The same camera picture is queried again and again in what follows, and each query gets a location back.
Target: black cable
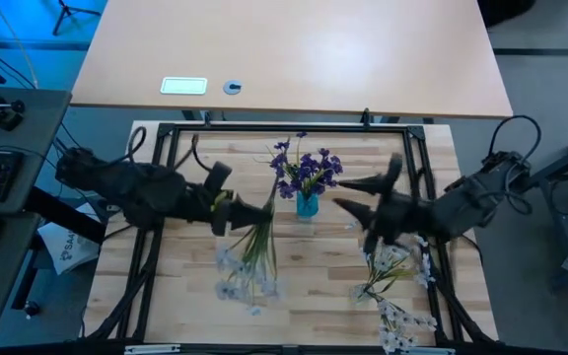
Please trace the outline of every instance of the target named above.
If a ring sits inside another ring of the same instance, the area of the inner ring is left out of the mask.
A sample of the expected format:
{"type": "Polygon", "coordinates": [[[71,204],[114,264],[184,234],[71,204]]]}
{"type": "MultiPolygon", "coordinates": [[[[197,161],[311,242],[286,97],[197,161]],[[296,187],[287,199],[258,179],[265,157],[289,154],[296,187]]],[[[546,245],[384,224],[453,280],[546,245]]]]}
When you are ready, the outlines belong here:
{"type": "MultiPolygon", "coordinates": [[[[22,148],[22,147],[9,146],[9,145],[0,145],[0,149],[1,149],[1,148],[5,148],[5,149],[17,149],[17,150],[20,150],[20,151],[22,151],[22,152],[27,152],[27,153],[35,154],[35,155],[41,157],[45,162],[47,162],[48,164],[50,164],[50,165],[57,171],[56,166],[55,166],[52,162],[50,162],[50,161],[47,159],[47,157],[45,157],[43,154],[41,154],[41,153],[39,153],[39,152],[35,152],[35,151],[33,151],[33,150],[26,149],[26,148],[22,148]]],[[[89,200],[89,198],[87,198],[87,195],[85,195],[85,194],[84,194],[81,190],[79,190],[78,188],[72,188],[72,189],[73,189],[74,191],[78,192],[78,193],[85,199],[85,201],[87,201],[87,203],[89,203],[89,204],[93,207],[93,204],[91,203],[91,201],[89,200]]]]}
{"type": "Polygon", "coordinates": [[[81,330],[82,330],[82,335],[80,336],[80,338],[84,339],[87,336],[85,335],[86,333],[86,329],[85,329],[85,310],[87,309],[87,306],[83,307],[83,310],[80,311],[80,322],[81,322],[81,330]]]}
{"type": "Polygon", "coordinates": [[[461,235],[460,237],[462,237],[465,241],[467,241],[471,246],[473,246],[477,250],[477,252],[479,253],[479,260],[481,261],[481,265],[483,265],[483,254],[481,254],[481,248],[479,247],[479,245],[474,240],[467,237],[466,235],[461,235]]]}
{"type": "Polygon", "coordinates": [[[558,183],[562,182],[561,180],[557,180],[556,182],[553,183],[553,185],[551,186],[551,191],[549,192],[549,202],[551,203],[551,206],[553,207],[553,209],[560,215],[563,216],[568,216],[568,212],[564,212],[561,209],[559,209],[554,200],[553,200],[553,191],[556,189],[556,186],[558,185],[558,183]]]}
{"type": "Polygon", "coordinates": [[[15,81],[17,81],[17,83],[19,83],[19,85],[21,85],[22,88],[24,89],[33,89],[33,88],[28,88],[28,84],[24,83],[23,81],[21,81],[19,78],[17,78],[16,76],[12,75],[9,71],[7,71],[6,69],[4,69],[4,67],[1,66],[0,64],[0,70],[2,72],[4,72],[6,75],[8,75],[9,77],[15,79],[15,81]]]}
{"type": "Polygon", "coordinates": [[[19,72],[19,70],[13,68],[13,67],[12,67],[10,64],[8,64],[5,60],[1,59],[1,57],[0,57],[0,62],[1,62],[2,64],[4,64],[5,66],[7,66],[10,70],[12,70],[12,71],[14,71],[15,73],[17,73],[17,75],[19,75],[23,80],[25,80],[28,84],[30,84],[30,86],[31,86],[33,89],[36,89],[36,86],[35,86],[35,84],[34,84],[33,82],[31,82],[30,80],[28,80],[28,78],[26,78],[25,75],[21,74],[21,73],[19,72]]]}
{"type": "Polygon", "coordinates": [[[205,170],[208,173],[212,172],[212,168],[209,168],[207,166],[205,166],[205,164],[203,164],[203,162],[201,162],[201,160],[198,158],[198,153],[196,153],[196,145],[198,144],[198,134],[194,134],[192,136],[192,155],[194,156],[194,160],[196,160],[196,163],[198,163],[198,165],[203,168],[203,170],[205,170]]]}
{"type": "Polygon", "coordinates": [[[67,133],[67,135],[69,136],[69,139],[71,139],[72,142],[74,142],[75,145],[77,145],[79,148],[82,147],[80,144],[78,144],[78,142],[74,139],[74,136],[71,135],[71,133],[69,133],[69,129],[67,129],[67,127],[65,126],[65,123],[63,123],[63,121],[60,121],[60,126],[63,127],[63,129],[65,130],[65,133],[67,133]]]}
{"type": "Polygon", "coordinates": [[[527,200],[525,200],[520,194],[510,191],[510,184],[511,184],[512,180],[514,178],[516,178],[516,177],[512,177],[512,170],[514,169],[514,167],[522,166],[525,163],[525,161],[533,154],[533,152],[536,150],[536,148],[540,144],[540,140],[542,139],[542,130],[540,129],[540,125],[538,124],[538,122],[536,122],[535,119],[533,119],[529,116],[526,116],[524,114],[513,115],[511,117],[508,117],[508,118],[502,120],[497,125],[497,127],[495,128],[494,133],[492,133],[492,139],[490,140],[490,148],[488,149],[488,157],[490,157],[492,155],[492,151],[494,149],[494,142],[496,141],[497,136],[499,134],[499,129],[501,129],[501,127],[503,127],[506,123],[508,123],[509,121],[514,120],[514,119],[528,120],[536,130],[536,138],[535,138],[535,141],[533,142],[533,145],[530,148],[530,150],[521,158],[521,160],[517,164],[510,167],[510,169],[506,172],[505,181],[504,181],[504,191],[502,191],[500,193],[500,195],[504,195],[506,197],[506,199],[508,200],[508,203],[510,203],[510,206],[512,206],[512,208],[515,211],[517,211],[518,213],[523,214],[523,215],[529,215],[529,214],[532,214],[532,211],[533,211],[532,205],[527,200]],[[521,201],[526,207],[525,210],[520,209],[516,205],[516,203],[513,202],[513,199],[517,200],[517,201],[521,201]]]}

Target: flower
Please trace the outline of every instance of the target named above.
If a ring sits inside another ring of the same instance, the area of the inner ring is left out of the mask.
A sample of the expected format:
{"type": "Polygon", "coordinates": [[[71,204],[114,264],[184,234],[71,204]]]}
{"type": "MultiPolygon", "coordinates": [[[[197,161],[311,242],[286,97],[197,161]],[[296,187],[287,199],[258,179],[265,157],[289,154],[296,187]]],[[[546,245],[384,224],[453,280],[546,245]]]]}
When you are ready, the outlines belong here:
{"type": "Polygon", "coordinates": [[[227,300],[230,295],[231,290],[234,289],[234,284],[228,281],[218,281],[215,286],[216,289],[216,296],[219,300],[227,300]]]}
{"type": "Polygon", "coordinates": [[[374,268],[382,271],[382,272],[386,272],[389,271],[391,267],[391,263],[384,258],[382,255],[378,255],[376,257],[376,259],[374,259],[374,268]]]}
{"type": "Polygon", "coordinates": [[[418,235],[413,236],[413,238],[415,238],[415,240],[418,241],[418,244],[419,244],[419,245],[421,245],[421,246],[423,246],[423,247],[428,247],[428,246],[429,246],[429,243],[428,243],[427,241],[425,241],[424,238],[422,238],[422,237],[420,237],[420,236],[418,236],[418,235]]]}
{"type": "Polygon", "coordinates": [[[291,145],[291,143],[289,142],[278,142],[276,145],[273,146],[273,148],[275,149],[288,149],[288,147],[291,145]]]}
{"type": "Polygon", "coordinates": [[[397,339],[391,332],[380,332],[381,346],[387,355],[392,354],[397,348],[397,339]]]}
{"type": "Polygon", "coordinates": [[[435,318],[429,316],[426,319],[426,328],[429,329],[430,331],[435,331],[435,329],[437,329],[438,327],[438,322],[435,318]]]}
{"type": "Polygon", "coordinates": [[[231,255],[227,246],[216,246],[216,268],[219,272],[225,270],[225,264],[231,260],[231,255]]]}

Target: vase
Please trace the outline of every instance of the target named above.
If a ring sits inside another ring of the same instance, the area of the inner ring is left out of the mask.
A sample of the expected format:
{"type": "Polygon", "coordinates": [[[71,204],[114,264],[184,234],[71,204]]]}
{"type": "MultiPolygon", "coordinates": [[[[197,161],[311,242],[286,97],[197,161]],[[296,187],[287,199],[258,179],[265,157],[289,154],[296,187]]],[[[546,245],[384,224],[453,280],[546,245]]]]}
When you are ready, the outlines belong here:
{"type": "Polygon", "coordinates": [[[297,215],[302,218],[311,218],[320,211],[320,197],[316,193],[305,198],[302,192],[297,192],[297,215]]]}

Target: wooden table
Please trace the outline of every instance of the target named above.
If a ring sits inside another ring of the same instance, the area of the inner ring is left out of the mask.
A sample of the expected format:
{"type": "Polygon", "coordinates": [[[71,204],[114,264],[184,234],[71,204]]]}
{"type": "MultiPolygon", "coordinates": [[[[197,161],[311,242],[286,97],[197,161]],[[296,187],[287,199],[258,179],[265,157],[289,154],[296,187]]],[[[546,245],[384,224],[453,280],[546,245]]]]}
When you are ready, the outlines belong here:
{"type": "MultiPolygon", "coordinates": [[[[150,162],[160,122],[136,121],[148,138],[136,160],[150,162]]],[[[446,125],[424,126],[438,193],[460,176],[451,130],[446,125]]],[[[198,146],[203,163],[222,161],[234,169],[225,186],[251,204],[262,205],[270,189],[273,171],[265,146],[283,140],[287,133],[206,132],[198,146]]],[[[190,144],[190,132],[179,137],[179,155],[190,144]]],[[[312,133],[301,152],[328,148],[341,158],[343,178],[359,178],[384,172],[393,152],[403,153],[402,139],[385,133],[312,133]]],[[[166,146],[162,162],[168,154],[166,146]]],[[[192,181],[206,173],[193,160],[180,169],[192,181]]],[[[397,184],[407,191],[406,173],[397,184]]],[[[359,253],[363,234],[346,229],[353,218],[338,208],[333,197],[352,198],[376,205],[375,197],[337,187],[320,197],[319,214],[312,222],[295,215],[295,201],[276,198],[274,233],[279,275],[286,280],[286,297],[262,304],[261,316],[251,316],[246,306],[216,298],[214,284],[221,279],[215,265],[216,243],[238,239],[244,230],[215,238],[208,225],[167,219],[146,330],[147,342],[377,345],[379,317],[375,303],[354,306],[348,299],[351,286],[365,282],[367,268],[359,253]]],[[[125,225],[123,216],[109,223],[110,233],[125,225]]],[[[103,245],[85,314],[87,329],[96,329],[115,306],[126,284],[135,231],[129,230],[103,245]]],[[[452,253],[459,299],[485,333],[497,332],[479,257],[463,241],[452,253]]],[[[429,314],[425,290],[410,279],[398,280],[388,298],[418,315],[429,314]]],[[[131,313],[130,335],[136,323],[138,302],[131,313]]],[[[444,302],[443,318],[448,320],[444,302]]],[[[450,335],[450,325],[445,321],[450,335]]],[[[433,344],[432,334],[419,334],[423,344],[433,344]]]]}
{"type": "Polygon", "coordinates": [[[475,0],[111,0],[72,106],[512,114],[475,0]],[[162,95],[164,77],[208,80],[162,95]],[[239,80],[237,95],[223,92],[239,80]]]}

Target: white label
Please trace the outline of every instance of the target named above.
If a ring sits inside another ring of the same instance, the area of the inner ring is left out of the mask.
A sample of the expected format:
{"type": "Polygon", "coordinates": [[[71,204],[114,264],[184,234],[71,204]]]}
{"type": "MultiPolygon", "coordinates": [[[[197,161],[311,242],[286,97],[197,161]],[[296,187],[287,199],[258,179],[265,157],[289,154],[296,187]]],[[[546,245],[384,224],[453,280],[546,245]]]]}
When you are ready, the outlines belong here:
{"type": "Polygon", "coordinates": [[[162,82],[162,94],[203,95],[207,91],[205,78],[166,77],[162,82]]]}

